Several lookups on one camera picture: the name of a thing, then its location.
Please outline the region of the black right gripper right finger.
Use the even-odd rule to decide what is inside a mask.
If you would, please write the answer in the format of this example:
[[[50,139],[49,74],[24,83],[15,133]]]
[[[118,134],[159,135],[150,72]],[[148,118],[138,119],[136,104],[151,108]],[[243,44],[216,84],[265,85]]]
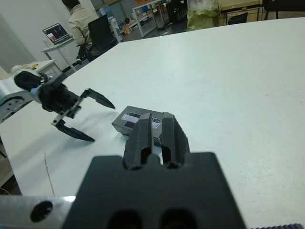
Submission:
[[[163,166],[179,168],[184,164],[185,155],[190,153],[188,138],[175,116],[164,112],[162,117],[161,148]]]

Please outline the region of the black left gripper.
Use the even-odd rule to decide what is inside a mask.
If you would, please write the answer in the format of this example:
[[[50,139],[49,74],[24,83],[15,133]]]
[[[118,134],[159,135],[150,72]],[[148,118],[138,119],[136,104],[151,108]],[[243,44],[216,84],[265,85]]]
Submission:
[[[87,97],[94,99],[97,103],[105,107],[115,109],[114,104],[110,100],[91,88],[85,90],[81,95],[69,91],[64,84],[59,84],[57,86],[49,84],[39,88],[39,99],[42,108],[48,112],[55,112],[58,114],[58,117],[53,120],[52,124],[56,126],[59,131],[75,139],[95,142],[92,137],[85,133],[75,128],[67,127],[63,120],[64,117],[73,119],[81,110],[80,103]]]

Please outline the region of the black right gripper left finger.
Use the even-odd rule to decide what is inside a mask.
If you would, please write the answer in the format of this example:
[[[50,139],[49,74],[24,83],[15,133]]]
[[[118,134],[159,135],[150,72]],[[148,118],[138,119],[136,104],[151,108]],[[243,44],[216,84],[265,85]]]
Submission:
[[[142,168],[153,151],[153,127],[150,113],[140,116],[125,144],[123,165],[128,170]]]

